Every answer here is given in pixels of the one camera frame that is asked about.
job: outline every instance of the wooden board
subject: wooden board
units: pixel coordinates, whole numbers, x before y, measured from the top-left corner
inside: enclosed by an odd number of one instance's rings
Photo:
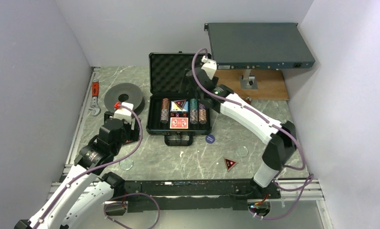
[[[235,91],[241,98],[267,100],[288,100],[288,91],[285,87],[282,71],[252,70],[257,79],[257,90],[246,90],[240,86],[239,77],[244,70],[217,70],[215,76],[219,78],[218,84],[224,84]]]

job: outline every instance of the white wall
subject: white wall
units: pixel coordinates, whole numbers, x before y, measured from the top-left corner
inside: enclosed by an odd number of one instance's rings
[[[209,48],[207,22],[302,22],[313,0],[56,0],[92,66]]]
[[[0,0],[0,229],[59,179],[90,71],[54,0]]]
[[[300,25],[318,61],[286,71],[309,170],[337,229],[380,229],[380,0],[315,0]]]

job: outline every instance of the playing card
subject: playing card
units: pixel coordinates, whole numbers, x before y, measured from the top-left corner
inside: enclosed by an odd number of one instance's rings
[[[188,129],[188,118],[170,118],[170,129]]]

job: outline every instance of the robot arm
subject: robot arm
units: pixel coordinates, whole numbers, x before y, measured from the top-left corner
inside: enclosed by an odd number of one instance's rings
[[[83,147],[75,159],[65,180],[47,203],[29,220],[20,220],[15,229],[62,229],[77,225],[88,215],[90,206],[102,203],[113,196],[115,187],[123,187],[124,180],[115,174],[105,174],[99,182],[98,189],[79,200],[83,191],[102,173],[104,168],[75,177],[89,169],[112,162],[122,145],[139,139],[139,124],[131,118],[131,113],[120,108],[115,113],[104,114],[104,124],[99,134]]]
[[[252,179],[252,184],[262,191],[295,152],[295,143],[285,134],[286,132],[296,138],[295,126],[291,122],[283,124],[249,106],[227,86],[223,84],[217,86],[216,62],[206,57],[202,58],[202,62],[204,64],[201,68],[194,68],[193,71],[188,70],[185,73],[180,92],[193,93],[192,96],[195,96],[207,108],[235,119],[267,145],[263,153],[263,164]]]

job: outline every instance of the gray tape roll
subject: gray tape roll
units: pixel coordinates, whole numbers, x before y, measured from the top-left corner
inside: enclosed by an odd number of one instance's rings
[[[139,115],[145,107],[142,90],[132,83],[120,83],[110,88],[104,96],[104,105],[107,110],[114,112],[116,102],[126,102],[134,105],[134,111]]]

